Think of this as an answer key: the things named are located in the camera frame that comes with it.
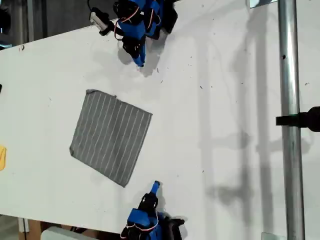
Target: table surface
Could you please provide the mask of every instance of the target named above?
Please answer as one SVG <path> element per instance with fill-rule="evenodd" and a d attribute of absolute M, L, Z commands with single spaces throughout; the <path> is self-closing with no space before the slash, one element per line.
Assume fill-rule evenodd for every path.
<path fill-rule="evenodd" d="M 298 1 L 301 110 L 320 102 L 319 1 Z M 137 68 L 95 27 L 0 52 L 0 214 L 120 232 L 154 180 L 186 239 L 286 234 L 277 4 L 183 0 Z M 126 188 L 70 156 L 86 89 L 153 114 Z M 320 235 L 320 135 L 302 130 L 305 221 Z"/>

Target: striped towel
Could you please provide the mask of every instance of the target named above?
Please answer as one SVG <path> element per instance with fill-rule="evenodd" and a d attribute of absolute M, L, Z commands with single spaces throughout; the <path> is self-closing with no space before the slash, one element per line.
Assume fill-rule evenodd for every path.
<path fill-rule="evenodd" d="M 71 155 L 125 187 L 152 114 L 98 90 L 87 90 L 70 146 Z"/>

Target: metal pole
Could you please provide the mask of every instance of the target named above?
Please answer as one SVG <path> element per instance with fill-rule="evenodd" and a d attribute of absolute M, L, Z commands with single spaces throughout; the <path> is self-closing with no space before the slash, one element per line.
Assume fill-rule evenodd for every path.
<path fill-rule="evenodd" d="M 282 116 L 300 112 L 296 0 L 278 0 Z M 287 240 L 305 240 L 301 131 L 282 127 Z"/>
<path fill-rule="evenodd" d="M 27 12 L 28 12 L 29 42 L 33 42 L 35 40 L 34 1 L 33 0 L 27 0 Z"/>

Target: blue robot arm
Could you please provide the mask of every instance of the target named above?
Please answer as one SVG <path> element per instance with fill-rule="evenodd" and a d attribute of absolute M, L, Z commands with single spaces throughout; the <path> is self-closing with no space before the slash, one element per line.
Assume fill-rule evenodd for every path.
<path fill-rule="evenodd" d="M 156 196 L 160 183 L 155 181 L 150 193 L 146 193 L 138 208 L 133 208 L 120 238 L 126 240 L 182 240 L 179 226 L 182 219 L 170 219 L 156 210 Z"/>
<path fill-rule="evenodd" d="M 90 10 L 90 21 L 99 28 L 100 34 L 114 31 L 115 38 L 123 42 L 124 50 L 139 67 L 143 67 L 146 60 L 146 37 L 159 39 L 161 28 L 171 33 L 178 18 L 172 0 L 119 0 L 113 5 L 118 16 L 115 25 L 107 13 L 95 7 Z"/>

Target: yellow object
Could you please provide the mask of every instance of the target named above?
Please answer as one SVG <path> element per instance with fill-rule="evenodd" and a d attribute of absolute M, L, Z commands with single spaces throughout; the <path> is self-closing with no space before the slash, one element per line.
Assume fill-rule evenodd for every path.
<path fill-rule="evenodd" d="M 0 171 L 6 167 L 6 153 L 7 149 L 0 145 Z"/>

